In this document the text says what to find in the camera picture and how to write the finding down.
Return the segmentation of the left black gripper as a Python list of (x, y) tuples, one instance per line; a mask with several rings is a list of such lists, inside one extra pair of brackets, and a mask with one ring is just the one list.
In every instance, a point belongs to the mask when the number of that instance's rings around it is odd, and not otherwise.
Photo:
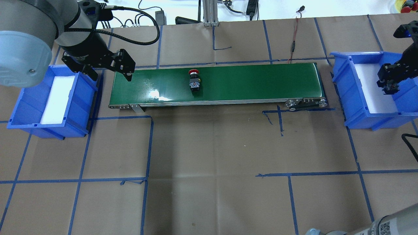
[(83, 74), (95, 82), (98, 79), (98, 73), (95, 71), (95, 68), (105, 68), (122, 73), (125, 79), (131, 82), (136, 66), (135, 61), (125, 49), (120, 49), (116, 53), (106, 50), (104, 55), (90, 54), (79, 57), (71, 56), (64, 52), (61, 60), (73, 72), (83, 72)]

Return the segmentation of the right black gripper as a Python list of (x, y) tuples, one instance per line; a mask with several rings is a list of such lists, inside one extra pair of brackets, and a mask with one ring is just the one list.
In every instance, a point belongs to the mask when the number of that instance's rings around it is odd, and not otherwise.
[(378, 87), (382, 88), (385, 95), (394, 95), (399, 92), (399, 83), (405, 79), (413, 78), (413, 67), (396, 62), (395, 64), (385, 63), (378, 73)]

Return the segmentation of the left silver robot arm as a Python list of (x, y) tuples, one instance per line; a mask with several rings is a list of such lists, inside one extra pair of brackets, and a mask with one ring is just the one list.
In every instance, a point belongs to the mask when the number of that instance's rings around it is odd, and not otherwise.
[(2, 0), (1, 85), (20, 88), (40, 84), (52, 60), (52, 47), (64, 50), (62, 61), (70, 72), (96, 81), (97, 68), (121, 73), (132, 80), (135, 62), (128, 52), (111, 52), (96, 29), (111, 18), (111, 10), (93, 0)]

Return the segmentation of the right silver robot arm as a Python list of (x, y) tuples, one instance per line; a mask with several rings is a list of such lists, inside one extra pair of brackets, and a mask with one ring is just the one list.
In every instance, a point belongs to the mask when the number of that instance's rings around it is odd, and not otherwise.
[(386, 95), (399, 92), (401, 81), (418, 75), (418, 21), (400, 25), (393, 36), (398, 39), (411, 38), (412, 44), (402, 52), (399, 60), (382, 64), (379, 69), (377, 85)]

